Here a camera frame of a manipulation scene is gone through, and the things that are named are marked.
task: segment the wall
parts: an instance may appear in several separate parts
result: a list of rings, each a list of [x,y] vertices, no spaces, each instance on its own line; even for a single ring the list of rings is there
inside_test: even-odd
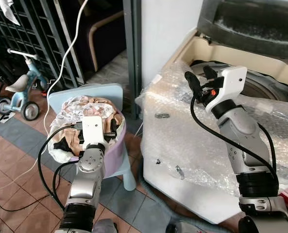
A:
[[[142,1],[142,86],[145,87],[197,26],[203,0]]]

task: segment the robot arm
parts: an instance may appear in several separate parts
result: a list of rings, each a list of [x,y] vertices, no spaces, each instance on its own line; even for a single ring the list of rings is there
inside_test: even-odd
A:
[[[77,163],[77,175],[71,185],[60,228],[55,233],[90,233],[98,206],[101,182],[105,175],[102,118],[83,118],[84,154]]]
[[[214,134],[232,142],[226,143],[228,158],[239,183],[239,205],[246,213],[246,217],[239,222],[239,232],[288,233],[288,212],[284,199],[277,195],[277,176],[273,173],[274,169],[268,167],[270,154],[259,136],[259,125],[242,106],[237,106],[232,100],[243,90],[247,69],[227,68],[222,71],[221,77],[217,77],[209,67],[205,67],[204,72],[209,80],[204,86],[200,86],[199,80],[191,72],[186,72],[185,78],[197,102],[218,119],[220,134]],[[234,144],[257,154],[258,158]]]

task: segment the washing machine drum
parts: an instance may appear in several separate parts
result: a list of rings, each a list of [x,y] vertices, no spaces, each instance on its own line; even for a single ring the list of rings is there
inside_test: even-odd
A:
[[[223,69],[230,67],[229,64],[225,63],[195,61],[191,65],[191,69],[194,74],[205,77],[203,72],[204,66],[210,66],[213,70],[219,73],[219,76],[221,76],[221,71]],[[288,85],[278,82],[269,75],[248,70],[244,89],[241,94],[249,97],[288,102]]]

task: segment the black cable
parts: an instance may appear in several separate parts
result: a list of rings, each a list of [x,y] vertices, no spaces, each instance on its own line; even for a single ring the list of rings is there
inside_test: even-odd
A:
[[[211,128],[207,127],[206,125],[204,125],[196,116],[195,112],[194,112],[194,102],[196,100],[196,96],[194,95],[191,99],[191,103],[190,103],[190,111],[191,111],[191,115],[192,115],[192,118],[195,120],[195,122],[201,126],[203,129],[205,129],[206,131],[208,131],[209,133],[213,134],[214,136],[220,138],[221,140],[225,141],[226,143],[242,150],[243,152],[249,154],[250,156],[252,156],[253,158],[257,159],[258,161],[260,161],[263,165],[265,165],[269,171],[271,172],[273,178],[275,179],[277,185],[279,184],[279,179],[278,179],[278,176],[276,175],[276,172],[274,171],[274,169],[271,167],[271,165],[266,161],[264,160],[263,158],[261,158],[260,156],[258,156],[257,154],[255,154],[254,152],[250,151],[249,149],[239,145],[238,143],[230,140],[229,138],[221,135],[220,133],[212,130]]]
[[[58,196],[57,196],[57,193],[56,193],[56,189],[57,189],[57,188],[55,187],[55,181],[56,181],[57,173],[58,173],[59,171],[61,172],[61,169],[62,169],[64,166],[69,165],[69,164],[75,164],[75,163],[77,163],[77,162],[78,162],[78,160],[77,160],[77,161],[71,161],[71,162],[68,162],[68,163],[64,163],[64,164],[60,165],[60,166],[55,170],[55,172],[54,172],[53,181],[52,181],[53,194],[54,194],[54,196],[55,196],[55,198],[56,198],[56,201],[57,201],[60,205],[63,205],[63,204],[61,203],[61,201],[59,200],[59,198],[58,198]]]
[[[61,179],[59,177],[58,183],[57,183],[57,188],[60,186],[60,181],[61,181]],[[7,211],[7,212],[16,212],[16,211],[20,211],[20,210],[26,209],[27,207],[30,207],[31,205],[35,204],[36,202],[38,202],[38,201],[40,201],[40,200],[42,200],[42,199],[44,199],[44,198],[46,198],[48,196],[50,196],[50,195],[45,195],[45,196],[35,200],[34,202],[30,203],[29,205],[26,205],[26,206],[21,207],[21,208],[16,209],[16,210],[7,210],[7,209],[3,208],[1,205],[0,205],[0,208],[3,209],[4,211]]]
[[[265,133],[265,135],[269,141],[270,150],[271,150],[271,157],[272,157],[272,167],[273,167],[274,171],[276,172],[276,158],[275,158],[275,150],[274,150],[274,144],[273,144],[272,138],[270,137],[270,134],[265,129],[265,127],[263,127],[259,123],[258,123],[258,125],[259,125],[260,129]]]
[[[2,91],[3,86],[4,86],[4,83],[1,83],[1,85],[0,85],[0,93]]]
[[[43,186],[45,187],[46,191],[51,195],[51,197],[55,200],[55,202],[60,206],[60,208],[64,211],[65,207],[61,204],[61,202],[58,202],[58,200],[55,198],[54,194],[52,193],[52,191],[49,189],[46,181],[45,181],[45,178],[43,177],[43,174],[42,174],[42,169],[41,169],[41,153],[42,151],[44,150],[44,148],[46,147],[46,145],[48,144],[48,142],[58,133],[60,132],[61,130],[64,130],[64,129],[68,129],[68,128],[74,128],[74,125],[67,125],[67,126],[64,126],[64,127],[61,127],[59,128],[58,130],[56,130],[55,132],[53,132],[50,137],[48,137],[48,139],[46,140],[46,142],[42,145],[40,151],[39,151],[39,154],[38,154],[38,171],[39,171],[39,176],[40,176],[40,179],[42,181],[42,184]]]

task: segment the chair leg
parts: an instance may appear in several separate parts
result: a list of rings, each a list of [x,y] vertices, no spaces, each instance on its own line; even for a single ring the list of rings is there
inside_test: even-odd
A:
[[[123,186],[128,191],[132,191],[136,188],[136,181],[134,179],[131,168],[123,174]]]

